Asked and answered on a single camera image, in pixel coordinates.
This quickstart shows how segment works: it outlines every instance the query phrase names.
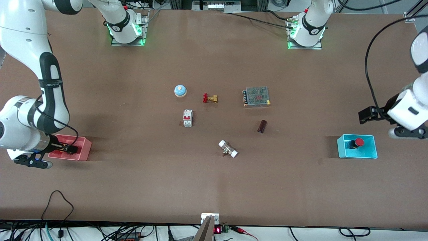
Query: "table surface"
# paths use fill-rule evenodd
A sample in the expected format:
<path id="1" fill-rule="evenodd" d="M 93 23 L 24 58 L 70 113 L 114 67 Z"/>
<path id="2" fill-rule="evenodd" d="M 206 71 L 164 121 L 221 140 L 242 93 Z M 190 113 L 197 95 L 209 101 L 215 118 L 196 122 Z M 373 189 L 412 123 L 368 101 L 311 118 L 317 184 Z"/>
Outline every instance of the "table surface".
<path id="1" fill-rule="evenodd" d="M 386 121 L 358 121 L 373 104 L 367 45 L 400 17 L 334 14 L 323 50 L 309 51 L 288 50 L 282 28 L 208 11 L 162 11 L 146 46 L 110 47 L 96 9 L 48 12 L 70 125 L 93 145 L 88 161 L 52 160 L 49 170 L 16 165 L 1 150 L 0 217 L 38 219 L 58 189 L 73 220 L 198 223 L 202 212 L 218 212 L 241 225 L 427 228 L 426 142 L 390 139 Z M 418 76 L 415 35 L 399 23 L 373 45 L 380 104 Z M 34 74 L 10 56 L 0 80 L 0 103 L 39 95 Z M 173 94 L 177 84 L 186 97 Z M 242 90 L 254 86 L 269 87 L 270 107 L 243 107 Z M 202 103 L 204 92 L 219 102 Z M 192 128 L 179 126 L 184 109 L 194 111 Z M 344 133 L 374 135 L 379 158 L 339 159 Z M 236 158 L 222 157 L 222 139 Z M 69 211 L 56 194 L 45 218 Z"/>

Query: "blue bin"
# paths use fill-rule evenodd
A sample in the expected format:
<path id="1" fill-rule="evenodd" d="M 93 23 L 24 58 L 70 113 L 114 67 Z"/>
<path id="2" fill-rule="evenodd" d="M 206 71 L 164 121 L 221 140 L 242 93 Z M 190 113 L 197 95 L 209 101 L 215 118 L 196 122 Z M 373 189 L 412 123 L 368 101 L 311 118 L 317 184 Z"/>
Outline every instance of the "blue bin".
<path id="1" fill-rule="evenodd" d="M 357 138 L 364 140 L 364 146 L 357 149 L 349 148 L 349 141 Z M 344 134 L 337 139 L 337 149 L 340 158 L 377 159 L 375 137 L 371 135 Z"/>

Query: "teal cable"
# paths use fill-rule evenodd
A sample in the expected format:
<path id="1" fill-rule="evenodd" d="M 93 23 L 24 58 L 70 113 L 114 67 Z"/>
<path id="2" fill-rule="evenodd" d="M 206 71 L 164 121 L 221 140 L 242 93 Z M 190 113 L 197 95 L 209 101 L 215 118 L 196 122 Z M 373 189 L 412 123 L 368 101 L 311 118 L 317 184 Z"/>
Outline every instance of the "teal cable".
<path id="1" fill-rule="evenodd" d="M 49 238 L 49 240 L 50 240 L 50 241 L 54 241 L 54 240 L 52 239 L 51 233 L 49 232 L 49 229 L 48 229 L 48 223 L 47 223 L 47 222 L 46 222 L 46 224 L 45 224 L 45 229 L 46 229 L 46 232 L 48 233 L 48 238 Z"/>

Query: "red button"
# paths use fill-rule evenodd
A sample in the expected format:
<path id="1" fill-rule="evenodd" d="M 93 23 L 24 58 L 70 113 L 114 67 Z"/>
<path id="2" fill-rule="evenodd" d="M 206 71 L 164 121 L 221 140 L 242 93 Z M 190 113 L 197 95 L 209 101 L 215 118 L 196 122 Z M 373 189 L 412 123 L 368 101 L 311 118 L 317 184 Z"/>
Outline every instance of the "red button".
<path id="1" fill-rule="evenodd" d="M 357 138 L 357 139 L 355 139 L 355 145 L 357 145 L 357 146 L 359 146 L 359 147 L 364 146 L 364 140 L 363 140 L 363 139 L 361 139 L 361 138 Z"/>

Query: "white cap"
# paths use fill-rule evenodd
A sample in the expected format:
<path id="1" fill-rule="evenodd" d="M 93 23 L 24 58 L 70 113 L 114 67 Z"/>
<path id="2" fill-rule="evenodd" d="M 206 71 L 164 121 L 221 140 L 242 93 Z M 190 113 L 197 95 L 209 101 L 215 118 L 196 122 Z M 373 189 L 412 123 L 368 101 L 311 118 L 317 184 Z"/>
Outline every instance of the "white cap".
<path id="1" fill-rule="evenodd" d="M 223 147 L 224 146 L 224 144 L 226 144 L 226 141 L 225 140 L 221 140 L 220 141 L 220 143 L 218 144 L 220 147 Z"/>
<path id="2" fill-rule="evenodd" d="M 238 155 L 238 152 L 237 152 L 236 150 L 234 150 L 234 151 L 230 154 L 230 156 L 231 156 L 231 157 L 235 157 L 236 155 Z"/>

